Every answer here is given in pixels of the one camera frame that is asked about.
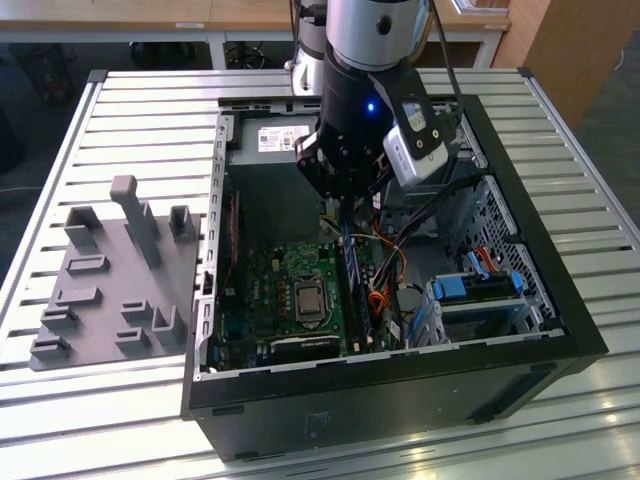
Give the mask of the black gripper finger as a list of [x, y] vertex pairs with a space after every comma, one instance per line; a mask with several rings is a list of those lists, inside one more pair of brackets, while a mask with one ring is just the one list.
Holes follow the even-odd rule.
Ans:
[[382, 152], [377, 157], [362, 159], [350, 170], [349, 179], [354, 198], [371, 197], [378, 193], [394, 178], [388, 156]]
[[322, 198], [347, 199], [351, 196], [348, 178], [324, 157], [316, 132], [296, 139], [294, 153], [298, 171]]

